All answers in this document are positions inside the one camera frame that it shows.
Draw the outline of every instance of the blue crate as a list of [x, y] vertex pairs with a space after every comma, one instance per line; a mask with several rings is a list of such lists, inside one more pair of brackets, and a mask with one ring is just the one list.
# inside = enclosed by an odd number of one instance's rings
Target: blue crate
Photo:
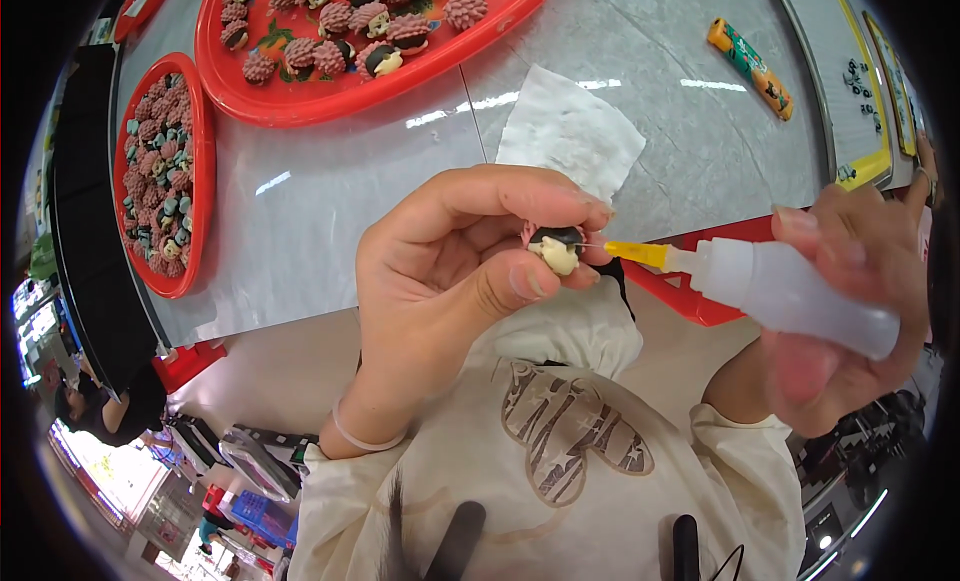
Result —
[[295, 548], [297, 545], [297, 528], [300, 526], [300, 515], [297, 514], [294, 517], [294, 523], [290, 525], [290, 530], [287, 531], [287, 548]]
[[286, 535], [293, 525], [293, 516], [277, 503], [253, 491], [243, 491], [234, 500], [230, 512], [265, 540], [276, 546], [286, 546]]

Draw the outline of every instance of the glue bottle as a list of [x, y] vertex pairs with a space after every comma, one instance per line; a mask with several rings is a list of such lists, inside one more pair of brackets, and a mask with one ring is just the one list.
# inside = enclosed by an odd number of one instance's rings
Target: glue bottle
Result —
[[700, 240], [697, 251], [620, 242], [605, 248], [663, 272], [688, 273], [690, 287], [704, 298], [738, 309], [771, 331], [826, 339], [872, 360], [890, 356], [900, 334], [899, 315], [841, 295], [809, 260], [780, 241], [714, 237]]

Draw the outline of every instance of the gray marble table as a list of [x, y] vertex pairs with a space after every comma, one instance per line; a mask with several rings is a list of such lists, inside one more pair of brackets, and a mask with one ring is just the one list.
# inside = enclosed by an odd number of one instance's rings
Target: gray marble table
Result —
[[[118, 112], [156, 59], [193, 55], [200, 1], [166, 0], [126, 47]], [[790, 121], [706, 42], [716, 17], [793, 95]], [[145, 290], [169, 344], [355, 306], [364, 229], [437, 172], [493, 162], [533, 64], [581, 82], [647, 138], [613, 198], [615, 239], [808, 206], [828, 182], [810, 73], [779, 0], [547, 0], [481, 54], [383, 107], [289, 130], [218, 113], [217, 203], [197, 284], [181, 299]]]

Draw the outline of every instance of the red oval tray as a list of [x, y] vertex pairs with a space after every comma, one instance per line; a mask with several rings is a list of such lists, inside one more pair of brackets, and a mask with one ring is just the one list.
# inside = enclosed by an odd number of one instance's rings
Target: red oval tray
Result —
[[161, 7], [163, 0], [147, 0], [147, 3], [143, 5], [143, 8], [138, 11], [136, 16], [127, 16], [124, 13], [133, 3], [134, 0], [124, 0], [123, 6], [120, 7], [117, 24], [113, 29], [113, 40], [117, 44], [123, 42], [131, 31], [137, 29], [143, 23], [147, 23], [150, 17]]
[[[281, 35], [284, 31], [295, 38], [319, 40], [316, 23], [319, 10], [297, 6], [286, 13], [277, 12], [270, 8], [269, 1], [247, 0], [249, 39], [243, 49], [232, 52], [220, 42], [223, 31], [221, 0], [203, 0], [194, 39], [199, 76], [213, 103], [234, 119], [260, 127], [299, 127], [339, 119], [398, 96], [487, 47], [546, 0], [486, 0], [487, 15], [460, 34], [443, 22], [447, 0], [414, 0], [405, 12], [411, 9], [421, 12], [428, 21], [434, 22], [431, 26], [438, 26], [428, 35], [430, 44], [427, 49], [415, 56], [404, 57], [398, 71], [366, 83], [362, 83], [360, 75], [355, 72], [345, 72], [336, 75], [332, 81], [322, 81], [317, 71], [307, 81], [291, 80], [284, 75], [288, 82], [283, 80], [282, 66], [279, 66], [269, 81], [254, 85], [244, 79], [242, 66], [248, 51], [254, 49], [261, 39], [276, 38], [272, 45], [267, 45], [265, 40], [258, 49], [278, 61], [282, 47], [287, 43]], [[343, 35], [343, 38], [353, 44], [358, 53], [371, 42], [354, 33]]]
[[150, 85], [163, 75], [176, 72], [183, 73], [186, 79], [193, 116], [193, 232], [190, 234], [190, 260], [183, 275], [171, 278], [153, 272], [147, 266], [146, 260], [130, 249], [126, 250], [129, 261], [133, 263], [133, 268], [143, 283], [158, 296], [171, 299], [185, 296], [197, 278], [204, 239], [213, 214], [213, 199], [217, 184], [217, 148], [213, 140], [213, 112], [210, 101], [201, 87], [200, 75], [189, 56], [182, 52], [167, 54], [154, 62], [150, 70], [140, 79], [140, 83], [137, 84], [126, 104], [120, 132], [117, 133], [116, 153], [113, 160], [113, 210], [117, 217], [117, 229], [120, 237], [123, 238], [125, 233], [123, 217], [126, 215], [123, 200], [127, 197], [123, 176], [128, 168], [127, 153], [123, 149], [123, 144], [128, 135], [127, 121], [134, 117], [134, 110], [140, 98], [150, 89]]

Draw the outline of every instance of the lighter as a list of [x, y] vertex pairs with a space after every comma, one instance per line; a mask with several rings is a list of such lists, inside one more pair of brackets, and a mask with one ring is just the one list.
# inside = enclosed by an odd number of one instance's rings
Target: lighter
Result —
[[793, 114], [793, 98], [786, 92], [777, 75], [767, 68], [754, 48], [750, 47], [730, 23], [723, 18], [715, 19], [706, 33], [706, 40], [726, 54], [736, 69], [753, 83], [778, 117], [790, 120], [790, 115]]

